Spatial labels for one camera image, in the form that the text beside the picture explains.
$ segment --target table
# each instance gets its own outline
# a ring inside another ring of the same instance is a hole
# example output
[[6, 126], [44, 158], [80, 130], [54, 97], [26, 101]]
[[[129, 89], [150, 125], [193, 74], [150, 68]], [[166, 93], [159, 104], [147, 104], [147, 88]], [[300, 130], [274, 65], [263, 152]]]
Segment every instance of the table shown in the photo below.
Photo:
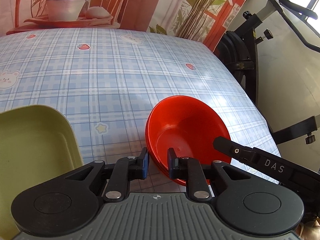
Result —
[[[192, 96], [212, 107], [233, 141], [280, 155], [254, 104], [199, 42], [98, 28], [0, 38], [0, 112], [33, 104], [54, 107], [70, 122], [84, 163], [139, 155], [151, 109], [172, 95]], [[231, 164], [275, 182], [236, 160]], [[131, 190], [185, 191], [152, 162], [148, 178], [133, 181]]]

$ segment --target olive green plastic container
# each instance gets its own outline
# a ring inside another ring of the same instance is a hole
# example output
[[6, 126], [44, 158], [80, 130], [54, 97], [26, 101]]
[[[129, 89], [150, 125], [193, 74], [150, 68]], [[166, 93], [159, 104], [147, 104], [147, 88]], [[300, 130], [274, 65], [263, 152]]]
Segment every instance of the olive green plastic container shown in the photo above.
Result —
[[19, 233], [10, 208], [23, 190], [83, 165], [67, 119], [42, 105], [0, 113], [0, 237]]

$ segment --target red bowl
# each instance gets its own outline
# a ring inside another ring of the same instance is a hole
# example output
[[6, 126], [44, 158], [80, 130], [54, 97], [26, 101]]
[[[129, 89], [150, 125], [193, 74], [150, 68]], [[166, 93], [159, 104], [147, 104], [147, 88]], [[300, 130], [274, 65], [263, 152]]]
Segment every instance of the red bowl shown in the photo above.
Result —
[[[167, 151], [174, 148], [177, 157], [196, 158], [201, 164], [213, 160], [231, 162], [231, 158], [213, 148], [215, 138], [230, 139], [218, 114], [204, 102], [188, 96], [172, 96], [160, 101], [146, 123], [148, 151], [159, 169], [169, 176]], [[185, 186], [185, 181], [175, 180]]]

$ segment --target black knob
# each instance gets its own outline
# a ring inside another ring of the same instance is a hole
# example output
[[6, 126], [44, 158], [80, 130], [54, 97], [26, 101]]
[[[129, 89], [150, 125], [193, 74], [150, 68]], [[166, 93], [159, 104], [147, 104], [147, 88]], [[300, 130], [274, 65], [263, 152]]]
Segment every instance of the black knob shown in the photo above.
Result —
[[273, 39], [273, 35], [271, 33], [271, 31], [269, 31], [268, 29], [266, 29], [263, 34], [265, 35], [265, 37], [268, 39], [268, 40], [271, 40]]
[[245, 11], [243, 14], [242, 14], [242, 16], [244, 17], [244, 19], [249, 19], [251, 16], [252, 16], [252, 14], [251, 14], [251, 12], [249, 12], [249, 11]]
[[308, 137], [306, 138], [306, 144], [310, 144], [316, 141], [316, 137], [311, 133], [308, 133]]

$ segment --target cartoon bear face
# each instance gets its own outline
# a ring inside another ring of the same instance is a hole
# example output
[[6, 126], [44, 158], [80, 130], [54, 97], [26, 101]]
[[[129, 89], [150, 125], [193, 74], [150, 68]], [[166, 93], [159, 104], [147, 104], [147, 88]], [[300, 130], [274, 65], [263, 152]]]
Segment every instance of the cartoon bear face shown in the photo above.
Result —
[[9, 73], [7, 70], [0, 73], [0, 89], [12, 87], [17, 81], [20, 72]]
[[134, 37], [132, 34], [122, 34], [120, 35], [120, 38], [124, 41], [130, 42], [132, 44], [140, 45], [143, 42], [143, 39]]

